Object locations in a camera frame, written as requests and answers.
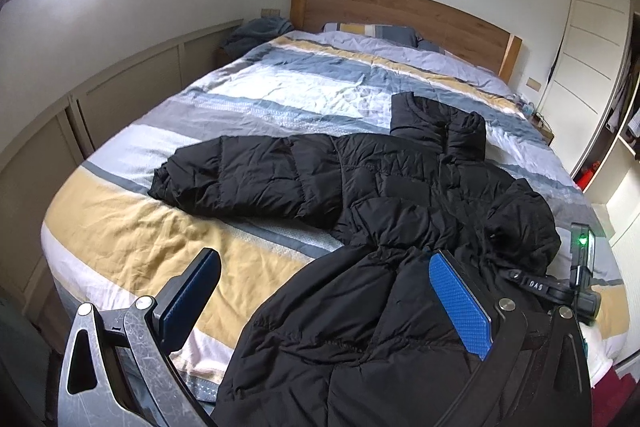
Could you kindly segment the blue-grey cloth on nightstand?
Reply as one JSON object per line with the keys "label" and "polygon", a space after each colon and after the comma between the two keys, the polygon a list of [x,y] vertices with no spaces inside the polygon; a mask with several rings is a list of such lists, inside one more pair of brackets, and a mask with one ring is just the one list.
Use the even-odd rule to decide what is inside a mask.
{"label": "blue-grey cloth on nightstand", "polygon": [[221,49],[231,60],[236,60],[256,48],[256,46],[261,46],[263,43],[293,30],[293,24],[285,17],[267,16],[254,18],[254,20],[250,20],[232,31],[229,37],[224,40]]}

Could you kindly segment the black puffer jacket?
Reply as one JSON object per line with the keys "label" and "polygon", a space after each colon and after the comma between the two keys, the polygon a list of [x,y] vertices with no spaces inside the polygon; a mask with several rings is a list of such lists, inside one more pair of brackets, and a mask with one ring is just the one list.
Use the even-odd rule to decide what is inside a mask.
{"label": "black puffer jacket", "polygon": [[250,318],[224,374],[221,426],[431,426],[477,368],[428,279],[448,251],[497,297],[544,274],[561,241],[547,202],[489,164],[486,128],[410,92],[390,132],[221,136],[179,148],[151,195],[205,218],[296,220],[340,244]]}

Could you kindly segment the white wardrobe sliding door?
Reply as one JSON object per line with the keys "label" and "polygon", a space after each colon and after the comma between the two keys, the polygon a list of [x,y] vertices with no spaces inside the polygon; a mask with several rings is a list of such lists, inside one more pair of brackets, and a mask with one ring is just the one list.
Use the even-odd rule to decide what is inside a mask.
{"label": "white wardrobe sliding door", "polygon": [[574,173],[602,124],[620,81],[631,26],[631,0],[570,0],[559,53],[539,112],[551,148]]}

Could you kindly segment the wooden right nightstand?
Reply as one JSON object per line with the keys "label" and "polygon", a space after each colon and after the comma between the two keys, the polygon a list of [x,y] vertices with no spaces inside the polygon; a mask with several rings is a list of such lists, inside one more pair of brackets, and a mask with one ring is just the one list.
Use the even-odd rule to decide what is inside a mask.
{"label": "wooden right nightstand", "polygon": [[554,134],[548,122],[544,120],[532,103],[525,102],[521,107],[521,112],[529,122],[542,136],[544,143],[550,145],[554,139]]}

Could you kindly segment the open white wardrobe shelving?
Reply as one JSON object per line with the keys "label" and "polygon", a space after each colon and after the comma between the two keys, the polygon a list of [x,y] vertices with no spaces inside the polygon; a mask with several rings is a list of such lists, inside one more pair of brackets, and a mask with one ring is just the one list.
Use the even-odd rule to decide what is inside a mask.
{"label": "open white wardrobe shelving", "polygon": [[632,18],[629,48],[623,77],[605,112],[604,124],[582,162],[582,167],[600,161],[600,167],[583,191],[606,238],[615,244],[639,214],[639,15]]}

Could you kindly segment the wooden headboard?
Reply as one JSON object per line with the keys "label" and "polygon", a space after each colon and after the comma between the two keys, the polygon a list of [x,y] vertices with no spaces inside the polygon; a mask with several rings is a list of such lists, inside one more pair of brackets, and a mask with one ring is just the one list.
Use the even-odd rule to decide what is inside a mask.
{"label": "wooden headboard", "polygon": [[329,22],[408,26],[423,38],[501,80],[511,80],[522,39],[434,0],[291,0],[294,27],[318,32]]}

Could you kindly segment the striped pillow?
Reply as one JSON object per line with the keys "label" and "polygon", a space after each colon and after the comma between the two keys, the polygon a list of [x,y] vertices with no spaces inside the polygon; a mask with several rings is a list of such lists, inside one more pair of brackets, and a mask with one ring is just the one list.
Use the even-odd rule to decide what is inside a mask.
{"label": "striped pillow", "polygon": [[409,26],[329,22],[322,26],[322,31],[349,32],[354,35],[387,40],[400,46],[408,46],[408,48],[440,54],[446,53],[444,48],[424,39],[415,29]]}

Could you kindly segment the beige wall switch plate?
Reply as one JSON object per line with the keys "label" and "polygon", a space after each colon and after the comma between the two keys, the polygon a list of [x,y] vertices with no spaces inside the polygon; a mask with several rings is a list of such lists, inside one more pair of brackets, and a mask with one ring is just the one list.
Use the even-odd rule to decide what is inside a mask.
{"label": "beige wall switch plate", "polygon": [[535,91],[539,91],[541,89],[541,83],[533,78],[527,79],[526,86]]}

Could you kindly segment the beige wall panel cabinet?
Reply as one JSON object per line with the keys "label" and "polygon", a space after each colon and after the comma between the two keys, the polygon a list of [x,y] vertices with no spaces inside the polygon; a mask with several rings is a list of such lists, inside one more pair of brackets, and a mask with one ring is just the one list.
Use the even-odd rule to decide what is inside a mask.
{"label": "beige wall panel cabinet", "polygon": [[128,124],[211,72],[230,20],[125,58],[67,92],[1,153],[1,294],[36,323],[53,282],[40,246],[52,197],[74,168]]}

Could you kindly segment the striped duvet cover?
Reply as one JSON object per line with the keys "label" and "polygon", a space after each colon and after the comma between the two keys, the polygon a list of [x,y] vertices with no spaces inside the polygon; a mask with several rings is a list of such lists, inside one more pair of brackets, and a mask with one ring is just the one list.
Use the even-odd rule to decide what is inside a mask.
{"label": "striped duvet cover", "polygon": [[44,216],[41,246],[64,307],[125,308],[155,295],[205,247],[222,277],[172,356],[193,394],[214,403],[248,318],[297,270],[337,248],[306,225],[201,220],[152,199],[157,167],[179,147],[221,135],[332,135],[390,130],[392,98],[412,92],[482,115],[488,160],[549,204],[562,239],[600,222],[514,93],[456,58],[331,31],[293,31],[171,96],[119,131],[66,180]]}

